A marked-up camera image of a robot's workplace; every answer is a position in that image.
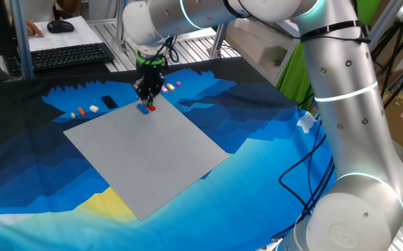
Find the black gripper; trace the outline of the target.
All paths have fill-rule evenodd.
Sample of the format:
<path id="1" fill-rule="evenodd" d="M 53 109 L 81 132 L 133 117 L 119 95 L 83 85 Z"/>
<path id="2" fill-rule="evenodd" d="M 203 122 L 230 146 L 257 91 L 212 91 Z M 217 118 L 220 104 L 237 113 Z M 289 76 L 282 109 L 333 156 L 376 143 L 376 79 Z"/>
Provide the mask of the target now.
<path id="1" fill-rule="evenodd" d="M 155 97 L 160 94 L 165 82 L 162 76 L 162 65 L 138 64 L 137 69 L 139 79 L 132 84 L 132 87 L 137 94 L 138 100 L 142 102 L 149 100 L 149 104 L 152 105 Z"/>

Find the person's hand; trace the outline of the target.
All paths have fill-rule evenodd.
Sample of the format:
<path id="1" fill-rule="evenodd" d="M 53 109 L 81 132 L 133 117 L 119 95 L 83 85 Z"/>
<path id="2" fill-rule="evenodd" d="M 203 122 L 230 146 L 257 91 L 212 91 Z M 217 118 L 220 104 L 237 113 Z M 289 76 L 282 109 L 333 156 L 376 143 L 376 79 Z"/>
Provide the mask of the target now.
<path id="1" fill-rule="evenodd" d="M 43 32 L 29 19 L 26 19 L 26 27 L 29 36 L 45 37 Z"/>

